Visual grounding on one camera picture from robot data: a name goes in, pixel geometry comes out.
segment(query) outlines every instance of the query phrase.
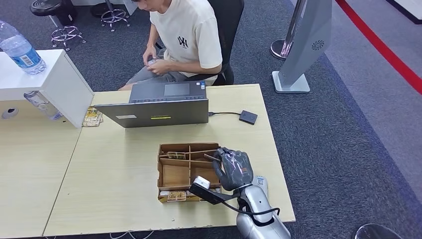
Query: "stool base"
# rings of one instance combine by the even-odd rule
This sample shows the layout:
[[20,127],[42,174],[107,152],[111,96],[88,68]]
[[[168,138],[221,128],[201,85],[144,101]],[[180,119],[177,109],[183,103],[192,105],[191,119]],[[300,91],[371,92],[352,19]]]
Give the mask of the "stool base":
[[65,47],[65,51],[70,51],[70,48],[67,46],[66,42],[70,39],[75,37],[79,37],[82,40],[82,43],[86,43],[82,38],[82,33],[79,32],[79,29],[75,26],[63,26],[63,28],[59,28],[51,34],[51,43],[53,47],[57,47],[56,42],[63,42],[63,46]]
[[125,18],[129,18],[129,15],[126,15],[124,10],[114,9],[113,11],[106,11],[101,15],[101,26],[105,26],[106,23],[109,23],[110,31],[114,31],[113,23],[121,20],[126,22],[126,26],[130,26],[129,22]]

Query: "gray carpet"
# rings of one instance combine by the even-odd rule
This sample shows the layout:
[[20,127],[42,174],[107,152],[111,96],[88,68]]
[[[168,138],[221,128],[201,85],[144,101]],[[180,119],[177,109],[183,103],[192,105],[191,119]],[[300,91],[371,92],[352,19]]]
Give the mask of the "gray carpet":
[[[50,49],[52,24],[32,16],[29,2],[0,1],[0,18],[15,25],[37,49]],[[148,14],[137,10],[131,27],[121,24],[111,33],[88,8],[78,11],[76,24],[88,43],[71,45],[68,54],[94,91],[116,90],[142,66]],[[349,238],[362,224],[380,223],[406,239],[420,238],[420,203],[325,56],[306,73],[309,94],[275,94],[270,73],[281,62],[270,56],[268,47],[286,34],[291,13],[288,0],[248,0],[231,65],[236,84],[261,84],[297,219],[287,224],[292,237]],[[114,60],[106,61],[106,56]],[[239,233],[234,227],[204,228],[158,231],[150,237],[165,238],[239,238]]]
[[[348,1],[373,31],[422,76],[422,25],[387,1]],[[327,57],[422,203],[422,95],[378,53],[336,4]]]

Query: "chair backrest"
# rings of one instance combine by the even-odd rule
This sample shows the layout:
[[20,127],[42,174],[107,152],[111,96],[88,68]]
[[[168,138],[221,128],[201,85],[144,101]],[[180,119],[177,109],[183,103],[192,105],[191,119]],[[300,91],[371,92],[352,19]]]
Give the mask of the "chair backrest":
[[208,0],[214,9],[220,38],[222,65],[229,63],[237,26],[243,13],[243,0]]

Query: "gray shorts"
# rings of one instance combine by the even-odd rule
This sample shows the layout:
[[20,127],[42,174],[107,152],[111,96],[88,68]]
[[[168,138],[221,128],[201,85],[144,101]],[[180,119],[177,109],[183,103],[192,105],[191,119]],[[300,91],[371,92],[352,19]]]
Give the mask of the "gray shorts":
[[[164,58],[164,51],[166,49],[160,49],[157,54],[157,59]],[[137,84],[144,84],[144,83],[165,83],[165,82],[179,82],[184,81],[187,76],[177,72],[177,71],[169,71],[166,74],[160,76],[155,73],[152,73],[147,70],[147,67],[144,66],[138,73],[136,73],[129,81],[128,84],[137,83]]]

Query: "water bottle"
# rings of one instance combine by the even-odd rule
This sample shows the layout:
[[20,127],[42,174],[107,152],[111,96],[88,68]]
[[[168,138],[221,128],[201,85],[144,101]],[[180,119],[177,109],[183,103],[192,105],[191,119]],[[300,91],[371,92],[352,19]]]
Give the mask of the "water bottle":
[[40,111],[44,112],[51,120],[57,120],[62,113],[52,103],[50,103],[39,91],[29,91],[23,94],[31,104],[36,106]]
[[45,62],[13,26],[0,20],[0,48],[29,75],[45,70]]

